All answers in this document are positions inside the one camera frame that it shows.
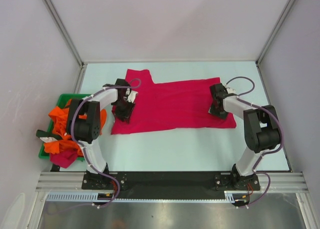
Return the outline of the magenta t shirt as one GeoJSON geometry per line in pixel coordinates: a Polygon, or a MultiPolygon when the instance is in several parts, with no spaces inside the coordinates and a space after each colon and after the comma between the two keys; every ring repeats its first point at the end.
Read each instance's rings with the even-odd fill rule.
{"type": "Polygon", "coordinates": [[[129,123],[116,119],[111,134],[128,135],[180,128],[234,129],[232,114],[221,119],[209,113],[213,102],[210,86],[220,78],[154,83],[148,69],[126,71],[125,80],[140,79],[141,85],[129,123]]]}

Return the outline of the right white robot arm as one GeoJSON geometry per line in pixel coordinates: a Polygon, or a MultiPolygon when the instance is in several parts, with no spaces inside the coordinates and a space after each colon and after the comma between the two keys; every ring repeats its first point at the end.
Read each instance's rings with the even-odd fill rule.
{"type": "Polygon", "coordinates": [[[218,191],[259,190],[260,183],[256,170],[263,157],[276,153],[283,143],[283,133],[278,116],[272,105],[258,106],[228,92],[222,83],[210,86],[212,104],[209,113],[220,119],[237,116],[243,120],[246,148],[229,174],[215,176],[215,189],[218,191]]]}

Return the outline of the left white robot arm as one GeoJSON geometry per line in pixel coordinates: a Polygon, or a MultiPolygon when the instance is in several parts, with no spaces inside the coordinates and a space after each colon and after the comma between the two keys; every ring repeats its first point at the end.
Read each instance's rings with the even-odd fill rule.
{"type": "Polygon", "coordinates": [[[110,185],[115,180],[109,175],[108,164],[102,156],[99,145],[102,123],[102,110],[112,105],[113,115],[122,122],[129,123],[141,80],[134,78],[130,82],[118,78],[114,84],[105,84],[102,88],[84,98],[72,99],[66,121],[66,132],[81,149],[87,163],[86,174],[100,189],[110,185]]]}

